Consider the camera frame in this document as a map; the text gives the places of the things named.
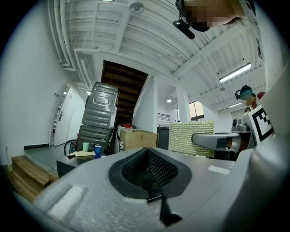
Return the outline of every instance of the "smoke detector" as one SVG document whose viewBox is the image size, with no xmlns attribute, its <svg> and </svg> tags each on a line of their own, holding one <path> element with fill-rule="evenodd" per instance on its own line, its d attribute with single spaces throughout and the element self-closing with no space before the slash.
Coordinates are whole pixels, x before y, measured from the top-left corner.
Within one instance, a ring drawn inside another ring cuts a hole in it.
<svg viewBox="0 0 290 232">
<path fill-rule="evenodd" d="M 130 6 L 131 13 L 138 15 L 141 14 L 144 11 L 144 5 L 140 2 L 134 2 Z"/>
</svg>

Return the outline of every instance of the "blue cup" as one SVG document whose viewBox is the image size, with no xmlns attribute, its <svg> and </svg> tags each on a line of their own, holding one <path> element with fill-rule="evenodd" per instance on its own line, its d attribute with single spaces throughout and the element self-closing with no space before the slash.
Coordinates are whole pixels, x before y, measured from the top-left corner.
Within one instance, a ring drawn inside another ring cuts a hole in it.
<svg viewBox="0 0 290 232">
<path fill-rule="evenodd" d="M 101 157 L 101 148 L 102 146 L 95 145 L 95 159 L 99 159 Z"/>
</svg>

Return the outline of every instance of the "door handle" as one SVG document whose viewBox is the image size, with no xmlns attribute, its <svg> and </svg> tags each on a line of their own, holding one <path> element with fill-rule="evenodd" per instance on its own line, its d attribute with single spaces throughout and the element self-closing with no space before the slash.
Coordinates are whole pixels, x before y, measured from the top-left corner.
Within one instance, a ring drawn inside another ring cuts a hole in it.
<svg viewBox="0 0 290 232">
<path fill-rule="evenodd" d="M 62 117 L 63 117 L 63 112 L 61 111 L 58 121 L 61 121 Z"/>
</svg>

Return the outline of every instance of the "red shirt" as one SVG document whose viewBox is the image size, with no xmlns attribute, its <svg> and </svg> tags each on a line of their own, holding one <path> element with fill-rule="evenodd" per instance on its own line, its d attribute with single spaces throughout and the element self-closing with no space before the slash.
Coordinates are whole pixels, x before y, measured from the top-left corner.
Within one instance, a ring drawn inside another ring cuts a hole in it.
<svg viewBox="0 0 290 232">
<path fill-rule="evenodd" d="M 265 92 L 259 92 L 259 93 L 257 94 L 257 97 L 258 97 L 259 99 L 261 99 L 261 98 L 264 96 L 264 94 L 265 94 Z M 252 107 L 253 107 L 253 109 L 255 109 L 255 108 L 257 107 L 256 98 L 253 100 L 253 105 L 252 105 Z"/>
</svg>

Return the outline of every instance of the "black cable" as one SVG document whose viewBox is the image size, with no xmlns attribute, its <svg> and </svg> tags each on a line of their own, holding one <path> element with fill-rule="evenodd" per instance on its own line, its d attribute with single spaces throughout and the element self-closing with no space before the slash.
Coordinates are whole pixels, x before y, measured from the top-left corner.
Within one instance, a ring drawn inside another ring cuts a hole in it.
<svg viewBox="0 0 290 232">
<path fill-rule="evenodd" d="M 76 140 L 69 140 L 69 141 L 67 141 L 67 142 L 65 143 L 64 148 L 63 148 L 64 156 L 67 156 L 67 153 L 66 153 L 66 151 L 65 151 L 65 148 L 66 148 L 67 144 L 70 143 L 70 142 L 73 142 L 73 141 L 76 141 Z"/>
</svg>

